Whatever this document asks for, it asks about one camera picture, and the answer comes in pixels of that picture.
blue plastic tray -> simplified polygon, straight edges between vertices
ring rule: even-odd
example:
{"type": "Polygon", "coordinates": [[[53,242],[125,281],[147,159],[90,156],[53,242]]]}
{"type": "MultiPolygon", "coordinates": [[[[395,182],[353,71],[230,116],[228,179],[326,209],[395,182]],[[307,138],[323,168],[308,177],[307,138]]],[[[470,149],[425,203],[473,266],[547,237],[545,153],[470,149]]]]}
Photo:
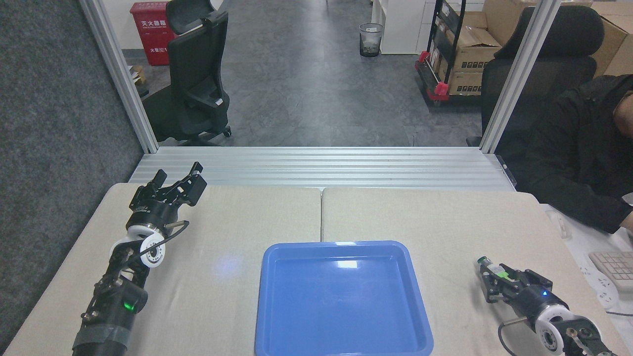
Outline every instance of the blue plastic tray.
{"type": "Polygon", "coordinates": [[[432,349],[401,243],[282,243],[264,254],[257,356],[418,356],[432,349]]]}

black tape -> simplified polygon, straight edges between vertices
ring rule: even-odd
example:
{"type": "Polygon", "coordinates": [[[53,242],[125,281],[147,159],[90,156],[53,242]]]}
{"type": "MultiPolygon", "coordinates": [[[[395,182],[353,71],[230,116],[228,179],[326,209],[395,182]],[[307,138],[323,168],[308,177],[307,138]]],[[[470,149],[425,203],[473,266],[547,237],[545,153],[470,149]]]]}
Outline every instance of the black tape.
{"type": "Polygon", "coordinates": [[[104,343],[107,340],[119,343],[125,348],[130,343],[130,331],[122,326],[112,324],[101,324],[82,327],[75,337],[73,350],[78,345],[85,343],[104,343]]]}

white wall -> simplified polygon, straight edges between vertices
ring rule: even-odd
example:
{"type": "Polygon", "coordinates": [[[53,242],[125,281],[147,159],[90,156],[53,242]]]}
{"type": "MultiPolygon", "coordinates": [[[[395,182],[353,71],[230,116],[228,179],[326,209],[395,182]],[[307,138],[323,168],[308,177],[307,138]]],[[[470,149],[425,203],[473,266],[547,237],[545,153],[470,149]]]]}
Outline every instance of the white wall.
{"type": "MultiPolygon", "coordinates": [[[[119,46],[122,49],[142,49],[141,38],[136,29],[130,9],[134,3],[146,3],[149,0],[102,0],[110,22],[116,32],[119,46]]],[[[222,5],[223,0],[211,0],[215,9],[222,5]]]]}

white cabinet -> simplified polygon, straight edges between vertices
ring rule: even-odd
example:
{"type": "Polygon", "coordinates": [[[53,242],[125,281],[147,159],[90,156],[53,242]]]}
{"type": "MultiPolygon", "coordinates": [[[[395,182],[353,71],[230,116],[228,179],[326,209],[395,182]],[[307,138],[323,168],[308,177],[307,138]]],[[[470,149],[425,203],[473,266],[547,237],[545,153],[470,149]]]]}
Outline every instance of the white cabinet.
{"type": "MultiPolygon", "coordinates": [[[[449,4],[459,11],[461,3],[449,4]]],[[[426,50],[433,19],[433,0],[373,0],[372,22],[385,27],[382,54],[420,54],[426,50]]],[[[466,11],[481,11],[484,0],[468,0],[466,11]]]]}

gray carpet wall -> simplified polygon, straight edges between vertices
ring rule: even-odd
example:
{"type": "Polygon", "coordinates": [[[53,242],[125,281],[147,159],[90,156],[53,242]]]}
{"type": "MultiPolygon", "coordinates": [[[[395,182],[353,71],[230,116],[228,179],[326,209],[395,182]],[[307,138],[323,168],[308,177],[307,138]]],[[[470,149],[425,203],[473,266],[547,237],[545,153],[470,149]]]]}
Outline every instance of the gray carpet wall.
{"type": "Polygon", "coordinates": [[[141,156],[79,3],[0,0],[0,354],[141,156]]]}

